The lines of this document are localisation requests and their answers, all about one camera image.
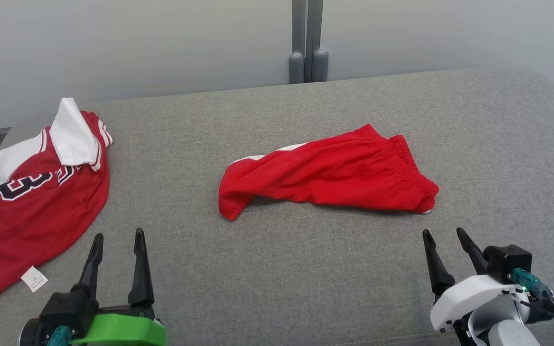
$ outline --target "white robot part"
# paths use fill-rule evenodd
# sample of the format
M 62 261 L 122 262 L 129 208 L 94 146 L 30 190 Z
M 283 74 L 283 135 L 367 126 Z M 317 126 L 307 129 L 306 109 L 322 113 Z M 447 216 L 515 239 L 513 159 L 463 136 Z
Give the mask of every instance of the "white robot part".
M 475 275 L 466 278 L 453 287 L 447 289 L 431 309 L 431 324 L 439 331 L 446 329 L 455 320 L 461 319 L 468 313 L 506 293 L 516 293 L 521 288 L 516 284 L 502 284 L 488 275 Z M 524 293 L 519 295 L 527 300 Z

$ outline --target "gray table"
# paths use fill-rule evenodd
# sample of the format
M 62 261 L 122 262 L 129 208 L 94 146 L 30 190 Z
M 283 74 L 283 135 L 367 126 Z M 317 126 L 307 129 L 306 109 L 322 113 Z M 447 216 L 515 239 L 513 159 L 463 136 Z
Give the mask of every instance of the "gray table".
M 554 85 L 479 68 L 95 105 L 114 145 L 110 195 L 85 235 L 42 266 L 48 284 L 0 296 L 0 345 L 78 279 L 104 232 L 98 300 L 124 303 L 134 230 L 145 230 L 155 309 L 171 345 L 456 345 L 433 332 L 421 232 L 457 280 L 474 274 L 458 226 L 483 247 L 515 243 L 554 289 Z M 53 116 L 57 105 L 53 105 Z M 3 147 L 51 117 L 13 128 Z M 260 200 L 235 222 L 217 210 L 225 167 L 248 155 L 371 123 L 402 133 L 440 186 L 427 215 Z M 532 327 L 554 344 L 554 322 Z

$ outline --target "white sticker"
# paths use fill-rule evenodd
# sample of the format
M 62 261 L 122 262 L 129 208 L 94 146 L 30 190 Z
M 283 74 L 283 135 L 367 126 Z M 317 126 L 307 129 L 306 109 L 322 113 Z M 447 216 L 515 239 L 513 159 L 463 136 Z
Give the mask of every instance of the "white sticker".
M 40 287 L 42 287 L 48 279 L 44 274 L 40 273 L 39 270 L 37 270 L 35 267 L 29 268 L 23 276 L 20 277 L 21 280 L 23 280 L 28 286 L 29 289 L 31 289 L 31 293 L 34 293 Z

